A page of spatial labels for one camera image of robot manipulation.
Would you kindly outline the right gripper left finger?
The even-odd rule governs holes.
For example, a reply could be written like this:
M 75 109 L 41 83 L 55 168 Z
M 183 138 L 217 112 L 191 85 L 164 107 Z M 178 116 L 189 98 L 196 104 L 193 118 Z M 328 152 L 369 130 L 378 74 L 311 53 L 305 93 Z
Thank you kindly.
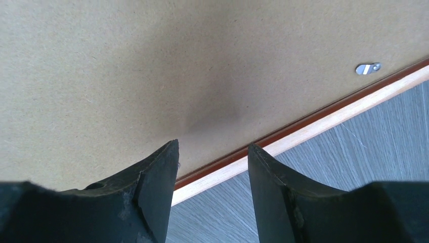
M 165 242 L 178 167 L 171 140 L 83 190 L 3 182 L 1 242 Z

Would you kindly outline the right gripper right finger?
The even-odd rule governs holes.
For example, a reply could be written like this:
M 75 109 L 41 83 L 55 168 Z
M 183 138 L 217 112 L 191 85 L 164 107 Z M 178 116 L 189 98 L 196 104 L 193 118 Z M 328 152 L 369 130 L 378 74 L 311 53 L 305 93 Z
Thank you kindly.
M 428 183 L 321 184 L 248 147 L 260 242 L 428 242 Z

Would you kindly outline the orange wooden picture frame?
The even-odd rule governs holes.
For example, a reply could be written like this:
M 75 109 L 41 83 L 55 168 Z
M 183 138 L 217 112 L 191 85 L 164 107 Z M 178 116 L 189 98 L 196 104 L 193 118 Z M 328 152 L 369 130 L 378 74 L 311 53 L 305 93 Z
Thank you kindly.
M 428 80 L 428 57 L 344 98 L 287 124 L 254 143 L 277 156 Z M 244 145 L 182 177 L 175 185 L 172 206 L 190 199 L 247 170 Z

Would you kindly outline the brown cardboard backing board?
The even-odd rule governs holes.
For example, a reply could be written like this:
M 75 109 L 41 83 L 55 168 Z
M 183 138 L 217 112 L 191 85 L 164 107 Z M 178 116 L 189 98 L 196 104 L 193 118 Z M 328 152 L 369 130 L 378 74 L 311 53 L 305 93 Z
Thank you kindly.
M 1 1 L 1 180 L 182 176 L 427 55 L 428 1 Z

